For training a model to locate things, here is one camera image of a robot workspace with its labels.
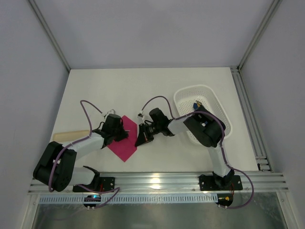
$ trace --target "pink cloth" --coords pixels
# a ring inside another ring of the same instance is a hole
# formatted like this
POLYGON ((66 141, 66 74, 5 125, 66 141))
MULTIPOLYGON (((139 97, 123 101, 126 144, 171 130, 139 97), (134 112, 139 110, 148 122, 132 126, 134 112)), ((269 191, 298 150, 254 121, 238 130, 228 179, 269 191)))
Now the pink cloth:
POLYGON ((123 162, 127 161, 137 150, 134 146, 137 140, 137 124, 127 116, 122 117, 124 130, 129 130, 128 138, 120 142, 113 141, 108 148, 114 152, 123 162))

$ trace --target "black mounting bracket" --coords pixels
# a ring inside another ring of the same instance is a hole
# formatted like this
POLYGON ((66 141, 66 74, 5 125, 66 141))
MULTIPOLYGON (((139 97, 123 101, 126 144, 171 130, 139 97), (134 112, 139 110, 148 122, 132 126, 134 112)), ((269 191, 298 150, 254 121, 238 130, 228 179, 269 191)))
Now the black mounting bracket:
MULTIPOLYGON (((114 177, 98 177, 94 179, 94 185, 92 183, 90 185, 84 185, 85 187, 91 189, 92 191, 97 192, 106 192, 114 189, 115 186, 115 178, 114 177)), ((74 186, 73 192, 88 192, 87 190, 74 186)))
POLYGON ((239 175, 234 175, 231 179, 231 184, 228 187, 220 189, 218 185, 215 183, 215 179, 213 175, 206 176, 201 175, 199 178, 199 187, 200 191, 231 191, 232 188, 235 191, 243 190, 242 181, 239 175))

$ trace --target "basket rim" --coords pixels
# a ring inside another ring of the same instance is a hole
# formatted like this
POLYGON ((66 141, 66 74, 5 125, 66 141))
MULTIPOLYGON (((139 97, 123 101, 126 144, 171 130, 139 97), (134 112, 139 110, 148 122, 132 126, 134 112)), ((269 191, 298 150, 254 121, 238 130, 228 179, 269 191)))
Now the basket rim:
POLYGON ((216 93, 214 92, 214 90, 213 90, 211 87, 209 87, 209 86, 207 86, 207 85, 205 85, 205 84, 196 84, 196 85, 192 85, 192 86, 187 86, 187 87, 184 87, 184 88, 180 88, 180 89, 177 90, 177 91, 175 92, 175 94, 173 95, 173 100, 174 100, 176 109, 178 110, 178 107, 177 107, 177 100, 176 100, 177 94, 178 94, 180 91, 182 91, 182 90, 190 89, 190 88, 193 88, 193 87, 205 87, 205 88, 208 88, 209 90, 212 91, 213 95, 215 96, 215 98, 216 98, 218 104, 220 105, 220 107, 222 108, 222 110, 223 110, 223 112, 224 112, 224 115, 226 116, 226 118, 227 118, 227 120, 228 120, 228 122, 229 122, 229 124, 230 124, 230 127, 231 127, 230 133, 229 133, 228 135, 225 135, 225 136, 224 136, 224 139, 227 139, 228 137, 230 137, 231 134, 232 134, 232 132, 233 132, 233 126, 232 126, 231 120, 229 119, 229 116, 228 116, 227 112, 225 111, 225 109, 224 109, 222 103, 220 102, 219 98, 217 97, 216 93))

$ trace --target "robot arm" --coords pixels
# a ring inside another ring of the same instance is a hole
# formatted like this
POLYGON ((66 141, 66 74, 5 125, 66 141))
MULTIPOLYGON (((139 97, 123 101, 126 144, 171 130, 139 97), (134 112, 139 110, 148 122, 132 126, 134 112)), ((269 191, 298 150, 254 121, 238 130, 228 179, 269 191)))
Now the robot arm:
MULTIPOLYGON (((208 112, 203 106, 196 111, 208 112)), ((148 143, 153 140, 153 135, 163 133, 165 136, 174 136, 178 133, 191 131, 196 139, 208 148, 213 164, 213 176, 215 183, 220 189, 231 184, 234 171, 230 169, 223 158, 219 142, 222 138, 222 130, 214 118, 203 114, 193 114, 179 120, 168 119, 159 108, 150 111, 153 122, 145 122, 139 125, 139 136, 136 146, 148 143)), ((224 123, 218 119, 225 130, 224 123)))
MULTIPOLYGON (((63 152, 54 171, 52 189, 60 192, 68 185, 82 184, 91 190, 96 190, 100 182, 100 173, 90 167, 74 167, 75 161, 92 151, 106 147, 113 140, 118 142, 127 137, 128 132, 123 128, 121 117, 109 114, 101 129, 93 130, 88 139, 68 147, 63 152)), ((33 177, 48 185, 55 158, 68 144, 70 142, 63 145, 50 142, 34 170, 33 177)))

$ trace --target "glass panel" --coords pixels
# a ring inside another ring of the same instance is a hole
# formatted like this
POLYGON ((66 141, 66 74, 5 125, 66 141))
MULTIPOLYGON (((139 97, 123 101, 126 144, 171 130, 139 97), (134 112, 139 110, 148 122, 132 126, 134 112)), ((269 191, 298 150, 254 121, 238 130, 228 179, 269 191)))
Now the glass panel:
MULTIPOLYGON (((250 194, 234 195, 234 205, 250 194)), ((33 229, 286 229, 276 193, 256 193, 246 207, 229 210, 214 203, 108 205, 87 211, 83 205, 40 205, 33 229)))

